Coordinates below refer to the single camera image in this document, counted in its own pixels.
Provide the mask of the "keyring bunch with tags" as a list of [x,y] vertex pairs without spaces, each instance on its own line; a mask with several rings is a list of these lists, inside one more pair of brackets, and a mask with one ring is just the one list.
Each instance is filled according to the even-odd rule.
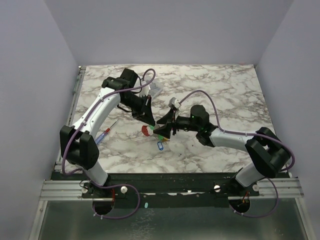
[[168,138],[163,137],[159,134],[156,134],[154,132],[154,130],[159,127],[157,124],[155,126],[152,125],[143,125],[141,127],[141,132],[144,136],[146,137],[153,137],[155,139],[157,139],[157,147],[159,151],[163,151],[164,150],[164,142],[169,141]]

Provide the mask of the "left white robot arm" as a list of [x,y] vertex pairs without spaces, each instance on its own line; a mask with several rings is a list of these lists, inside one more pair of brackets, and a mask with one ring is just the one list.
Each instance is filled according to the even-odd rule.
[[65,163],[78,166],[86,176],[94,182],[93,191],[97,196],[106,197],[111,190],[107,181],[108,174],[98,162],[99,148],[95,142],[100,127],[119,104],[131,109],[134,119],[145,124],[156,124],[152,113],[152,97],[137,96],[134,91],[147,87],[152,83],[136,86],[138,74],[125,68],[117,78],[107,77],[101,86],[98,96],[85,114],[72,126],[64,125],[59,132],[61,170],[64,175],[72,175],[75,171],[66,172]]

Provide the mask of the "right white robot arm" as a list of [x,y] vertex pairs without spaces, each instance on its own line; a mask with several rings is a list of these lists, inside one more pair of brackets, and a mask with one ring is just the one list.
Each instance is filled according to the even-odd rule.
[[209,113],[199,104],[191,107],[189,117],[177,116],[177,110],[172,107],[157,123],[160,127],[153,132],[167,139],[179,130],[192,131],[204,146],[248,153],[251,163],[240,169],[229,184],[230,191],[236,196],[242,195],[256,181],[275,178],[292,156],[269,128],[262,127],[253,135],[223,131],[210,123]]

